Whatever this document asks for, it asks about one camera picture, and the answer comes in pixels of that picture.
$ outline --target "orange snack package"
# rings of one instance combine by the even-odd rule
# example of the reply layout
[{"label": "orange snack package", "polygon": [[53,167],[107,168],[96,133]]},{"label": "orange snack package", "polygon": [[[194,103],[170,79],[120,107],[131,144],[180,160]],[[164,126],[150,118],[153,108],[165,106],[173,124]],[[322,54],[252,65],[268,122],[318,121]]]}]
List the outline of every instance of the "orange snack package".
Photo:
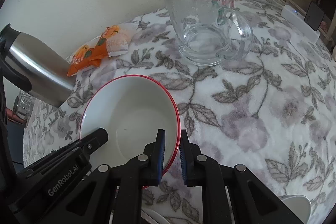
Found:
[{"label": "orange snack package", "polygon": [[128,51],[128,44],[136,31],[137,27],[131,23],[122,23],[107,27],[93,49],[90,60],[126,53]]},{"label": "orange snack package", "polygon": [[124,54],[128,51],[128,44],[137,31],[137,26],[131,23],[122,23],[106,28],[102,35],[81,46],[71,55],[71,65],[68,76],[99,67],[101,60]]},{"label": "orange snack package", "polygon": [[84,44],[72,55],[68,76],[75,75],[79,71],[89,70],[94,66],[99,67],[101,60],[90,60],[93,46],[98,41],[98,38],[99,37],[96,37],[90,42]]}]

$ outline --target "white bowl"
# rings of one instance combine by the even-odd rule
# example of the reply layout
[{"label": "white bowl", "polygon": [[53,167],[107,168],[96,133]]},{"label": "white bowl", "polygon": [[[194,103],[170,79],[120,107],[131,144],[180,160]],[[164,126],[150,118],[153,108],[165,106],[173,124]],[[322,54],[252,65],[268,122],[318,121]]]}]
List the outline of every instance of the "white bowl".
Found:
[{"label": "white bowl", "polygon": [[141,217],[149,224],[170,224],[162,215],[147,207],[142,207]]},{"label": "white bowl", "polygon": [[310,212],[310,200],[304,195],[280,196],[279,199],[304,223],[307,224]]},{"label": "white bowl", "polygon": [[123,165],[155,142],[158,129],[166,132],[163,173],[176,156],[180,142],[177,106],[159,82],[143,75],[125,75],[101,87],[87,105],[80,138],[104,128],[109,140],[91,154],[92,170],[101,164]]}]

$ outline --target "fabric tablecloth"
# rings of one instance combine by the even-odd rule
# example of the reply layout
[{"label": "fabric tablecloth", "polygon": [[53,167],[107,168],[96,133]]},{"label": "fabric tablecloth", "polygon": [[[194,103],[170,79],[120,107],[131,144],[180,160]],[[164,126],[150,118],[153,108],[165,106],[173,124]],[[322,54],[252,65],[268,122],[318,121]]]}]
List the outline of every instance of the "fabric tablecloth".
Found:
[{"label": "fabric tablecloth", "polygon": [[[68,100],[39,100],[24,133],[24,165],[79,137],[85,106],[109,80],[149,75],[178,105],[190,142],[222,165],[246,165],[277,196],[303,194],[309,223],[322,223],[336,202],[336,63],[319,40],[311,44],[281,17],[280,0],[235,0],[250,21],[251,52],[241,62],[199,67],[181,58],[166,9],[131,20],[129,51],[80,73]],[[193,18],[186,18],[192,24]],[[203,223],[200,187],[183,184],[177,155],[143,206],[173,224]]]}]

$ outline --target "clear glass cup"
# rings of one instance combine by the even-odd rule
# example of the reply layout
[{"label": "clear glass cup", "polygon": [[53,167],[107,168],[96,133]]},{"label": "clear glass cup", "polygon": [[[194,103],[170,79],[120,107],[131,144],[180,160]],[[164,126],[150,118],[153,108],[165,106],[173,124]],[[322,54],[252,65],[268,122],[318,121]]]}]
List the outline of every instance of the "clear glass cup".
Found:
[{"label": "clear glass cup", "polygon": [[27,92],[20,90],[14,101],[13,111],[22,119],[29,120],[35,103],[35,98]]},{"label": "clear glass cup", "polygon": [[[234,10],[234,0],[164,0],[185,58],[201,66],[223,59],[238,61],[251,50],[253,31],[248,20]],[[238,39],[231,39],[231,26]]]}]

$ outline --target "mug handle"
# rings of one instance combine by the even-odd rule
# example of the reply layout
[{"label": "mug handle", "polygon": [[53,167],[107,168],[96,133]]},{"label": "mug handle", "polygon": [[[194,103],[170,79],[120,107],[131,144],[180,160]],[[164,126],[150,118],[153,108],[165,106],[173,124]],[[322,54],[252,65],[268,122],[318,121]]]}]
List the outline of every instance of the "mug handle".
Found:
[{"label": "mug handle", "polygon": [[227,34],[230,33],[230,22],[233,22],[238,28],[238,32],[241,37],[239,49],[231,51],[222,49],[217,52],[217,56],[225,60],[238,61],[245,58],[252,48],[253,30],[246,17],[244,17],[240,12],[226,6],[219,8],[217,14],[217,25],[227,28]]}]

